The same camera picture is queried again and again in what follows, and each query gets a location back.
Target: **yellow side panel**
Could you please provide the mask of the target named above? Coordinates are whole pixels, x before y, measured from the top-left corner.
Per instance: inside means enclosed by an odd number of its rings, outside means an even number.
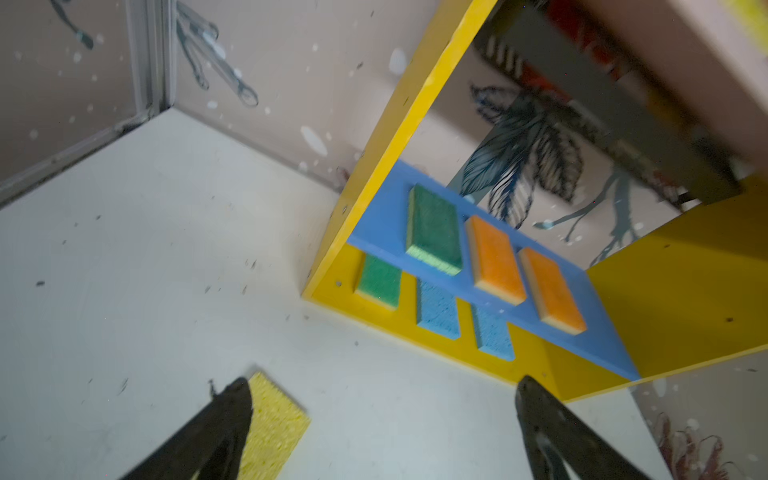
[[[333,210],[310,270],[310,298],[497,0],[442,0]]]
[[[531,375],[558,395],[545,352],[547,343],[535,335],[510,326],[515,349],[513,362],[480,352],[475,342],[470,305],[462,300],[457,302],[462,334],[457,340],[423,329],[416,325],[416,278],[407,273],[402,275],[400,304],[394,312],[354,295],[355,278],[362,268],[364,257],[360,250],[345,245],[311,300],[502,381],[517,383],[523,376]]]
[[[588,271],[646,379],[768,346],[768,187],[743,185]]]

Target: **dark green sponge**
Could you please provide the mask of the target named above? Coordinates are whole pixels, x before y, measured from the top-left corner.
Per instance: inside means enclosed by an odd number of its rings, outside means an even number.
[[[408,197],[406,253],[448,275],[462,271],[456,207],[419,184]]]
[[[383,306],[397,310],[400,303],[402,270],[373,255],[366,255],[355,293]]]

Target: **sponge on blue shelf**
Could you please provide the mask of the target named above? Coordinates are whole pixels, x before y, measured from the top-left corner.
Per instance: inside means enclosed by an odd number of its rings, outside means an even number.
[[[451,340],[461,336],[456,297],[419,279],[416,287],[416,325]]]
[[[478,350],[509,362],[515,359],[509,327],[504,319],[472,305],[472,323]]]

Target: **sponge scouring pad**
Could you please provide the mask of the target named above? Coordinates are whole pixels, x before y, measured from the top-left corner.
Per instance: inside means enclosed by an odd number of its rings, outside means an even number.
[[[478,350],[509,362],[515,359],[509,327],[503,319],[472,305],[472,323],[475,325]]]
[[[397,310],[400,303],[401,275],[402,270],[396,266],[373,255],[366,255],[355,293],[388,310]]]
[[[456,207],[419,184],[408,199],[406,253],[448,275],[462,271]]]
[[[473,215],[464,222],[475,286],[512,305],[527,298],[509,236]]]
[[[262,373],[248,381],[253,402],[239,480],[273,480],[310,426],[310,418]]]
[[[541,321],[571,335],[586,331],[587,323],[556,262],[529,247],[519,256]]]
[[[447,291],[419,280],[416,292],[416,325],[456,340],[458,327],[456,298]]]

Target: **blue shelf edge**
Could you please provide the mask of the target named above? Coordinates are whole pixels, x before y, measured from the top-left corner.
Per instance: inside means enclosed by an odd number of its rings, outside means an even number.
[[[421,184],[456,205],[463,262],[462,271],[456,276],[449,276],[406,254],[408,192],[415,184]],[[513,306],[475,288],[469,246],[463,225],[464,221],[472,215],[480,216],[507,233],[516,253],[522,248],[530,247],[557,262],[571,288],[576,305],[587,323],[586,332],[572,336],[540,321],[525,275],[522,277],[528,299],[518,306]],[[626,379],[634,381],[641,378],[585,271],[403,161],[395,163],[355,230],[349,236],[347,243],[413,276],[440,286],[462,300],[498,313],[499,321],[510,322],[526,329]]]

